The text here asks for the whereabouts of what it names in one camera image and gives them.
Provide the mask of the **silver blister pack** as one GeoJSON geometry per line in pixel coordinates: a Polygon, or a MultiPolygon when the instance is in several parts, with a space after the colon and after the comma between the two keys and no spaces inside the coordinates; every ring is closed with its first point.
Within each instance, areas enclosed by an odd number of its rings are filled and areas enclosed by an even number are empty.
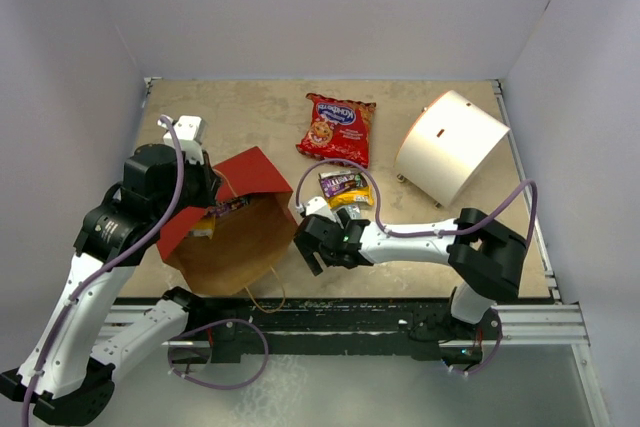
{"type": "Polygon", "coordinates": [[[357,204],[343,205],[334,210],[336,216],[346,222],[348,219],[361,219],[362,214],[360,207],[357,204]]]}

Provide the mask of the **white cylindrical appliance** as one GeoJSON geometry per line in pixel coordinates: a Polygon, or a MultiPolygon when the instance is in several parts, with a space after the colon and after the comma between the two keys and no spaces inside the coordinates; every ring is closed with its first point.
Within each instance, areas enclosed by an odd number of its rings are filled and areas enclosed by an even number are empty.
{"type": "Polygon", "coordinates": [[[449,90],[413,123],[394,168],[435,202],[448,206],[509,131],[504,123],[449,90]]]}

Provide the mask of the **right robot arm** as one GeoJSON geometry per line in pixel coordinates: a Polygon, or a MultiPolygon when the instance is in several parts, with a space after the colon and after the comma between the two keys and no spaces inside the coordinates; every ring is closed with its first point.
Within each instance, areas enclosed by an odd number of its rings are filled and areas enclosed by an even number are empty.
{"type": "Polygon", "coordinates": [[[445,313],[446,330],[467,338],[496,302],[518,298],[528,244],[524,237],[475,208],[428,224],[383,228],[347,214],[309,213],[293,242],[314,275],[325,267],[370,267],[387,262],[441,264],[462,279],[445,313]]]}

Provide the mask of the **red cookie snack packet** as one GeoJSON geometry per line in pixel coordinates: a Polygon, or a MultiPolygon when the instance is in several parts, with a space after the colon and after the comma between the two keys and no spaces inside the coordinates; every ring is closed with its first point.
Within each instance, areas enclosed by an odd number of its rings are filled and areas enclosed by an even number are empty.
{"type": "Polygon", "coordinates": [[[308,93],[313,103],[309,128],[296,145],[299,153],[318,160],[370,164],[370,133],[377,104],[308,93]]]}

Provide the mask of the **yellow snack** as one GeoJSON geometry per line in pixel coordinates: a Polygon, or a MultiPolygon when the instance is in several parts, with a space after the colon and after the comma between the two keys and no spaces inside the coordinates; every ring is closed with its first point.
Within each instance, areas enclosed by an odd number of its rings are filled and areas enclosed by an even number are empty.
{"type": "Polygon", "coordinates": [[[215,230],[215,222],[216,219],[214,217],[203,217],[191,226],[187,236],[211,239],[215,230]]]}

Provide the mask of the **yellow snack bar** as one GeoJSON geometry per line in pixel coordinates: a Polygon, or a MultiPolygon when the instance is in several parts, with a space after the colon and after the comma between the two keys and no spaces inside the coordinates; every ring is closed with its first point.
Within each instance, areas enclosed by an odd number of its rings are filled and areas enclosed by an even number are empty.
{"type": "Polygon", "coordinates": [[[364,204],[373,206],[375,204],[372,190],[369,186],[346,190],[338,193],[328,200],[331,209],[339,208],[349,204],[364,204]]]}

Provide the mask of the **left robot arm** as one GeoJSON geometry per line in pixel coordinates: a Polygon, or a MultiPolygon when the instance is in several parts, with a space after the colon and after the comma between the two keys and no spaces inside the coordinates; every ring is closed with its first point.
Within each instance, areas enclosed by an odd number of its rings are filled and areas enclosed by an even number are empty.
{"type": "Polygon", "coordinates": [[[206,325],[199,298],[176,287],[133,324],[97,340],[103,322],[161,228],[190,207],[214,203],[221,180],[193,141],[147,144],[124,164],[123,179],[86,214],[64,290],[28,358],[1,375],[1,393],[21,405],[21,423],[86,426],[116,385],[162,342],[194,339],[206,325]]]}

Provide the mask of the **purple candy packet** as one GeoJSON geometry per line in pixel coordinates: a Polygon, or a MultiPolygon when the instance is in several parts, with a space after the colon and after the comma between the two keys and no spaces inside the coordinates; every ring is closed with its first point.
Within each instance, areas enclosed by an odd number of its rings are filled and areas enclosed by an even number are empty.
{"type": "Polygon", "coordinates": [[[250,197],[240,196],[235,197],[227,201],[218,202],[214,206],[209,207],[206,210],[206,217],[220,218],[231,214],[241,208],[244,208],[250,204],[250,197]]]}
{"type": "Polygon", "coordinates": [[[347,170],[321,173],[318,175],[318,181],[327,199],[368,186],[366,179],[360,173],[347,170]]]}

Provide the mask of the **red paper bag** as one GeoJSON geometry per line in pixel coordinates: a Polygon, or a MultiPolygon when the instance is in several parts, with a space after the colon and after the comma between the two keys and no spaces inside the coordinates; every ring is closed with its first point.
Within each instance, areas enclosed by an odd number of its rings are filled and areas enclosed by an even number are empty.
{"type": "Polygon", "coordinates": [[[250,197],[250,204],[215,218],[211,239],[188,237],[204,208],[186,207],[162,227],[157,248],[162,261],[181,272],[199,295],[238,294],[285,256],[297,223],[289,210],[293,189],[259,147],[214,167],[222,179],[216,201],[250,197]]]}

